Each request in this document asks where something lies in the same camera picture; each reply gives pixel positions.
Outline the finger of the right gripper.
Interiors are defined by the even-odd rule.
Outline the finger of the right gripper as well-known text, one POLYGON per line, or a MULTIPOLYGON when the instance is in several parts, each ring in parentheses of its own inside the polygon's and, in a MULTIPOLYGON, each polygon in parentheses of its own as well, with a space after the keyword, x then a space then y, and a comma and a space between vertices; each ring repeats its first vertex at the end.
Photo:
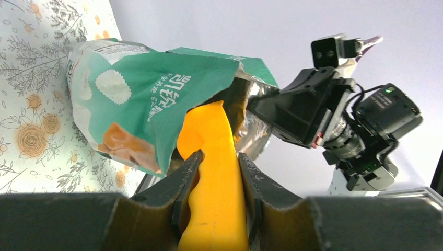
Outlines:
POLYGON ((331 80, 293 80, 287 87, 252 99, 248 110, 272 127, 273 134, 298 146, 313 146, 325 135, 330 111, 326 100, 331 80))

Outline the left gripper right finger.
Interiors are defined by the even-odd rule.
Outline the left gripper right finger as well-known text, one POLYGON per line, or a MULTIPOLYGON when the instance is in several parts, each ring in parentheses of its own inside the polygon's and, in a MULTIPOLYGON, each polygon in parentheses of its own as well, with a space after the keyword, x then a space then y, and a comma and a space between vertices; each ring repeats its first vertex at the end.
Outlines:
POLYGON ((251 250, 442 250, 442 207, 426 197, 301 198, 238 155, 251 250))

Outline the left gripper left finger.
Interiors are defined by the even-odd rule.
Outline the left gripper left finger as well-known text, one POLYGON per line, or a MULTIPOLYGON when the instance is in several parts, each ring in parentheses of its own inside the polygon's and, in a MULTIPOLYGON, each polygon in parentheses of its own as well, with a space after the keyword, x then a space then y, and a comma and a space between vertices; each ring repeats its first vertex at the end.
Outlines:
POLYGON ((203 160, 194 152, 148 189, 1 195, 1 250, 176 250, 203 160))

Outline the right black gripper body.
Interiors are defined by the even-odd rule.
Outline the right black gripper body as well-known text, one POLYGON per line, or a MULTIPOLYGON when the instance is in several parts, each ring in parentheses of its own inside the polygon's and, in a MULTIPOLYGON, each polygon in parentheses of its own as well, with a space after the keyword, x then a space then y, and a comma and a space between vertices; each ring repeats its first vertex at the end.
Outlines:
POLYGON ((355 87, 332 67, 303 69, 278 93, 276 136, 308 149, 322 145, 355 87))

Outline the orange plastic scoop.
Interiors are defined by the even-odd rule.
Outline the orange plastic scoop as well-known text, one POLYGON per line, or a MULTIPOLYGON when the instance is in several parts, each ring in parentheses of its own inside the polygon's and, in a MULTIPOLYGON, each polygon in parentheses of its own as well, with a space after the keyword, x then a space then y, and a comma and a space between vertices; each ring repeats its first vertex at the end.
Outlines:
POLYGON ((184 159, 203 152, 179 250, 248 250, 246 202, 230 123, 216 101, 190 110, 177 140, 184 159))

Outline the green pet food bag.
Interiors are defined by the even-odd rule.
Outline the green pet food bag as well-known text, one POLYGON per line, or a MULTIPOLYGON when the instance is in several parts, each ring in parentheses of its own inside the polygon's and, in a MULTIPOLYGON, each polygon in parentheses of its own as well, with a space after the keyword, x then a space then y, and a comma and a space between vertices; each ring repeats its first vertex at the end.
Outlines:
POLYGON ((259 58, 190 48, 158 52, 99 39, 66 46, 73 119, 102 156, 164 176, 178 168, 177 138, 185 114, 223 102, 237 152, 256 159, 271 128, 247 111, 254 97, 278 90, 259 58))

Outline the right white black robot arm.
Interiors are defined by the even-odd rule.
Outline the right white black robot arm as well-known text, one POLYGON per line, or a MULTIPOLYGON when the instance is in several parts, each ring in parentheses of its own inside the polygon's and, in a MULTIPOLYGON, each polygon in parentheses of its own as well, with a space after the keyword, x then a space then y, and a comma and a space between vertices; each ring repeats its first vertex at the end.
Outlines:
POLYGON ((333 67, 304 69, 284 89, 251 99, 247 109, 282 141, 324 149, 335 168, 330 194, 375 196, 398 174, 389 154, 423 118, 391 83, 358 93, 356 86, 333 67))

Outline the floral patterned table mat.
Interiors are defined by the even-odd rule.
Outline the floral patterned table mat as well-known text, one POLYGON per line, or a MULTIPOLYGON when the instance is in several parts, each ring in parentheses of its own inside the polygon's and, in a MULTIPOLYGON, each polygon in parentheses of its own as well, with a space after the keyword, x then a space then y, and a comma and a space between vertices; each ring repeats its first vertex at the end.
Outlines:
POLYGON ((1 1, 1 193, 135 194, 144 173, 73 122, 65 45, 117 38, 109 1, 1 1))

